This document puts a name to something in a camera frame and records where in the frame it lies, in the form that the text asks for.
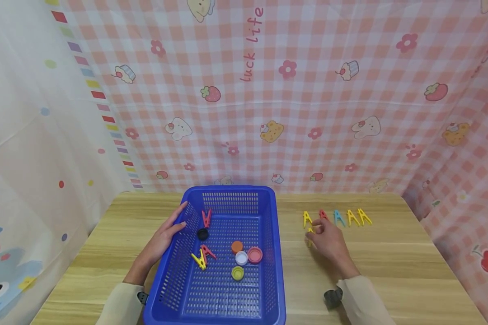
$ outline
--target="wooden table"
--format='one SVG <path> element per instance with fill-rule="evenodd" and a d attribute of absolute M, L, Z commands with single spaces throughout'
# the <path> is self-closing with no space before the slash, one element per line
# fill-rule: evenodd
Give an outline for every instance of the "wooden table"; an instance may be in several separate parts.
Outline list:
<path fill-rule="evenodd" d="M 112 203 L 32 322 L 95 324 L 113 287 L 173 209 L 181 194 L 124 193 Z M 486 324 L 405 201 L 394 194 L 278 195 L 289 325 L 349 324 L 340 307 L 327 311 L 332 266 L 304 242 L 303 211 L 363 208 L 372 226 L 343 229 L 351 256 L 369 277 L 398 325 Z M 145 284 L 148 292 L 156 268 Z"/>

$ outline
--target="beige sleeve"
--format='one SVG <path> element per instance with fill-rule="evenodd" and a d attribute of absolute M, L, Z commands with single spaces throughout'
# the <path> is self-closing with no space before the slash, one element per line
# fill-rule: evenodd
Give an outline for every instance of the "beige sleeve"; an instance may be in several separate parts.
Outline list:
<path fill-rule="evenodd" d="M 143 305 L 137 293 L 143 291 L 141 285 L 120 283 L 108 296 L 96 325 L 135 325 Z"/>
<path fill-rule="evenodd" d="M 342 304 L 351 325 L 396 325 L 371 281 L 363 276 L 340 280 Z"/>

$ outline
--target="blue clothespin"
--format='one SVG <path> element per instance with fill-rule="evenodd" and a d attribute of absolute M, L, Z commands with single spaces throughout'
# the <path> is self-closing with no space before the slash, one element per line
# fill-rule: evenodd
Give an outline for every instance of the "blue clothespin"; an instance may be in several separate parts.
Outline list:
<path fill-rule="evenodd" d="M 334 224 L 337 226 L 338 225 L 338 220 L 342 222 L 342 225 L 345 227 L 345 222 L 343 221 L 340 212 L 338 210 L 334 210 Z"/>

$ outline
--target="person's right hand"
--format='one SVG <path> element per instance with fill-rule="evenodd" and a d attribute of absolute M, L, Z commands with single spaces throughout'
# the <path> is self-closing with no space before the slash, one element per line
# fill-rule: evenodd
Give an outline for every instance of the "person's right hand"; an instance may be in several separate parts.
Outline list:
<path fill-rule="evenodd" d="M 313 230 L 314 233 L 307 232 L 305 236 L 313 242 L 316 250 L 334 264 L 342 278 L 349 279 L 360 275 L 340 228 L 327 219 L 316 219 L 313 221 Z"/>

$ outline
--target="pink bottle cap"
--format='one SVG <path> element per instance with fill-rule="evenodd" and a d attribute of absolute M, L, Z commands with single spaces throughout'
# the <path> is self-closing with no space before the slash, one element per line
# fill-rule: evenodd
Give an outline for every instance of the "pink bottle cap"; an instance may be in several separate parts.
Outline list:
<path fill-rule="evenodd" d="M 262 250 L 258 247 L 251 247 L 248 250 L 248 261 L 257 264 L 262 260 Z"/>

